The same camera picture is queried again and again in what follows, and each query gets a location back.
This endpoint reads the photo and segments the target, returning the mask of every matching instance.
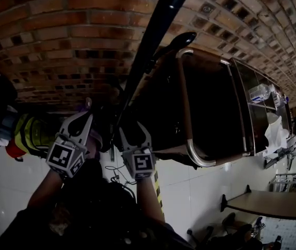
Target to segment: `white cloth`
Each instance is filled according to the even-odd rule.
[[[289,131],[283,129],[281,122],[282,117],[277,116],[273,113],[267,113],[268,117],[268,128],[265,132],[265,136],[268,139],[268,147],[266,151],[263,152],[263,156],[268,156],[276,150],[287,147],[287,138],[289,137]]]

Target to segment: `yellow black tape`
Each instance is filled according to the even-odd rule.
[[[159,182],[158,182],[158,172],[157,172],[156,168],[155,168],[155,173],[153,175],[153,178],[155,180],[155,191],[156,191],[156,194],[157,194],[158,202],[159,202],[160,207],[161,207],[161,209],[163,211],[162,197],[161,197],[161,194],[160,194],[160,188],[159,188]]]

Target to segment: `brick ceiling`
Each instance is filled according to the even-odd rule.
[[[125,81],[157,0],[0,0],[0,72],[19,103],[76,109],[109,101]],[[237,58],[277,81],[296,103],[296,0],[187,0],[162,45]]]

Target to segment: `red object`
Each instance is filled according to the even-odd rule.
[[[26,152],[17,147],[15,139],[10,140],[9,144],[6,146],[6,151],[12,158],[17,158],[26,154]]]

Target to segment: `plastic bottle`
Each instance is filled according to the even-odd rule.
[[[250,98],[254,103],[260,103],[269,98],[271,92],[275,91],[275,87],[273,85],[267,85],[261,83],[260,85],[253,87],[249,90]]]

